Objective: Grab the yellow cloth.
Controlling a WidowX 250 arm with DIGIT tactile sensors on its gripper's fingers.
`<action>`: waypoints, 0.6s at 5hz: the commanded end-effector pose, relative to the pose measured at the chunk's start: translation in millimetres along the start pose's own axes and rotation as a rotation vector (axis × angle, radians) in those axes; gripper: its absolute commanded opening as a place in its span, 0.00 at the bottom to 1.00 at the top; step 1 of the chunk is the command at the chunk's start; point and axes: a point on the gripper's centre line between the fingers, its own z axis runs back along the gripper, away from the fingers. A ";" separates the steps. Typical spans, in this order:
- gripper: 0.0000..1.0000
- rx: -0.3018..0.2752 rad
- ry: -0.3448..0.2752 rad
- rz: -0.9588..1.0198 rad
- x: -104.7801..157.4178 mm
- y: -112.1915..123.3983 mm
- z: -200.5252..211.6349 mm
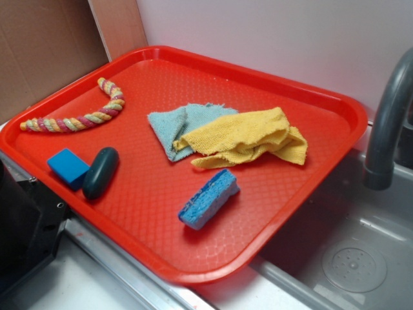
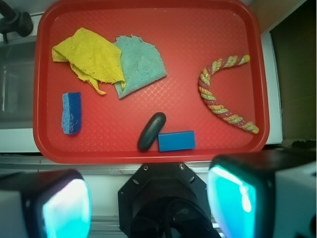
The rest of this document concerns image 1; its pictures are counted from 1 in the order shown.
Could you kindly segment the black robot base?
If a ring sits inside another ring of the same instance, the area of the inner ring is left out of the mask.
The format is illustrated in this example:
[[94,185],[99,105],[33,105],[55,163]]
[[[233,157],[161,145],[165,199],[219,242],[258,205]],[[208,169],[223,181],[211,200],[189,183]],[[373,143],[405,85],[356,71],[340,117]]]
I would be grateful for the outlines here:
[[54,260],[67,211],[43,182],[17,181],[1,164],[1,296]]

